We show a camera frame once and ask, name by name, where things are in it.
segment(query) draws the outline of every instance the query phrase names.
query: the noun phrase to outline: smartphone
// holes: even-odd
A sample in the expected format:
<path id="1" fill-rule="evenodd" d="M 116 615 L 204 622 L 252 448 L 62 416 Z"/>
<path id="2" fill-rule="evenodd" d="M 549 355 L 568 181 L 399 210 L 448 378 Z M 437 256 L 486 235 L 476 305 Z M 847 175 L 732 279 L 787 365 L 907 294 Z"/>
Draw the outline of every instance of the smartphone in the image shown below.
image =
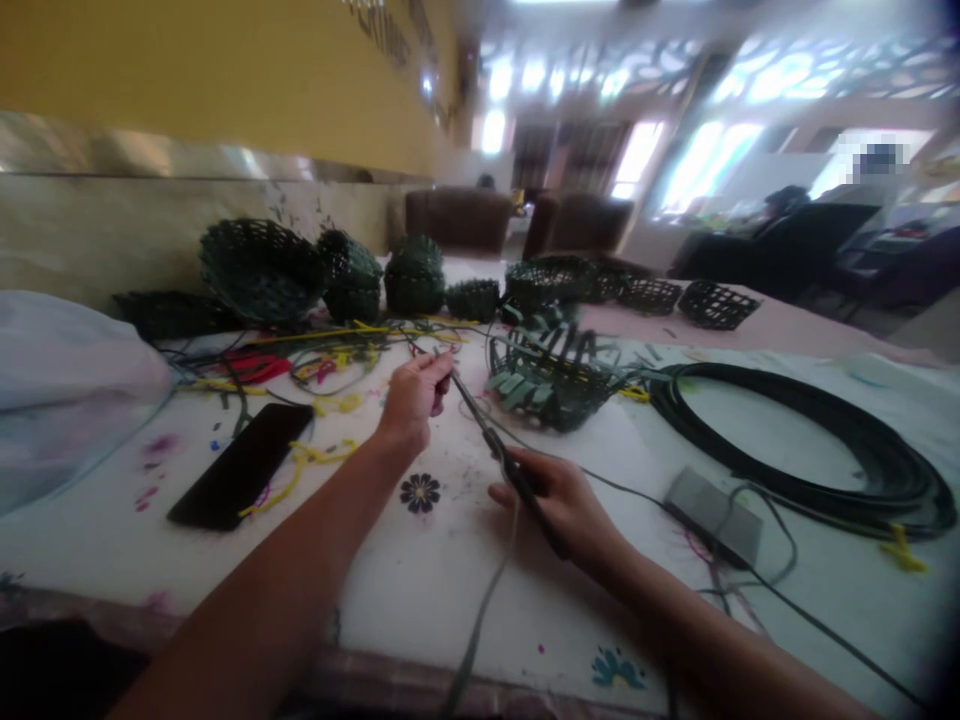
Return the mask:
<path id="1" fill-rule="evenodd" d="M 291 441 L 312 417 L 309 407 L 267 405 L 177 501 L 167 520 L 205 530 L 235 530 L 240 511 L 257 501 L 290 452 Z"/>

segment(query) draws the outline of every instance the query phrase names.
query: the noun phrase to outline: person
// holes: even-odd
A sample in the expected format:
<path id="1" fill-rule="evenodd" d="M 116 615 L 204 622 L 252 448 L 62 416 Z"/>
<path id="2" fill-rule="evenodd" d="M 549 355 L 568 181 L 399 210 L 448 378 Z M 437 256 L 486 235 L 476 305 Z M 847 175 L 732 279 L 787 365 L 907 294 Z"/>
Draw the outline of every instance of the person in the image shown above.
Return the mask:
<path id="1" fill-rule="evenodd" d="M 112 720 L 271 715 L 320 647 L 360 544 L 430 442 L 428 421 L 443 411 L 453 369 L 446 353 L 421 355 L 394 372 L 373 435 L 197 607 Z M 659 630 L 672 662 L 707 702 L 739 718 L 870 717 L 637 552 L 576 465 L 529 450 L 510 453 L 532 478 L 573 562 Z M 516 502 L 502 484 L 489 494 L 506 508 Z"/>
<path id="2" fill-rule="evenodd" d="M 730 228 L 731 234 L 757 239 L 773 223 L 790 215 L 794 210 L 810 202 L 806 188 L 799 185 L 787 185 L 772 192 L 763 199 L 763 210 L 756 216 L 744 219 L 739 225 Z"/>
<path id="3" fill-rule="evenodd" d="M 899 145 L 868 145 L 867 152 L 853 163 L 853 182 L 837 185 L 820 195 L 815 202 L 842 205 L 875 205 L 877 213 L 857 231 L 858 236 L 872 239 L 887 228 L 890 212 L 903 190 L 904 168 Z"/>

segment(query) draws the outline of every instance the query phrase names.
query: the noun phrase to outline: plastic bag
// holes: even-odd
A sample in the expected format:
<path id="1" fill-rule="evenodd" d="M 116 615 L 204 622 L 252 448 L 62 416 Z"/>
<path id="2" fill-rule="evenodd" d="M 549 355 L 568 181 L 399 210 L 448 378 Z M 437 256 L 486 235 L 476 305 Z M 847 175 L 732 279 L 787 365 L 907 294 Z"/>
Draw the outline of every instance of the plastic bag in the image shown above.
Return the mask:
<path id="1" fill-rule="evenodd" d="M 0 291 L 0 516 L 82 477 L 171 391 L 132 325 L 83 305 Z"/>

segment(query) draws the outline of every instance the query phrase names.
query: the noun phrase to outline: yellow wall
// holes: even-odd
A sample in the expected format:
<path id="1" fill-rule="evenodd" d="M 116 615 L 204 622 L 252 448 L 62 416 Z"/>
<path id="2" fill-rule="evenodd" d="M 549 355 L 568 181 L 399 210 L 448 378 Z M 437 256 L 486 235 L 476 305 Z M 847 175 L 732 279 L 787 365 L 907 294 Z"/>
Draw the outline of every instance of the yellow wall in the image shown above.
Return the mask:
<path id="1" fill-rule="evenodd" d="M 437 98 L 453 103 L 446 0 L 422 0 Z M 418 95 L 425 57 L 391 65 L 341 0 L 44 0 L 0 9 L 0 110 L 433 175 L 447 139 Z"/>

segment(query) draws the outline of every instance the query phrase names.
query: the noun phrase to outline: pink table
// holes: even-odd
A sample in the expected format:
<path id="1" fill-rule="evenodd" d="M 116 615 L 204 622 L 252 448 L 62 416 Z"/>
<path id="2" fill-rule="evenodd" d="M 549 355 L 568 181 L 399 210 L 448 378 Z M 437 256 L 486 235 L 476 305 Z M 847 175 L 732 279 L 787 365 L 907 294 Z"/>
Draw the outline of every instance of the pink table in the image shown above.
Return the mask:
<path id="1" fill-rule="evenodd" d="M 692 345 L 725 350 L 772 350 L 811 357 L 835 358 L 876 353 L 911 365 L 942 366 L 929 350 L 891 345 L 857 328 L 816 315 L 803 308 L 768 298 L 738 285 L 732 289 L 763 301 L 736 330 L 704 330 L 679 310 L 667 317 L 643 317 L 617 305 L 583 305 L 580 327 L 605 335 L 666 345 Z"/>

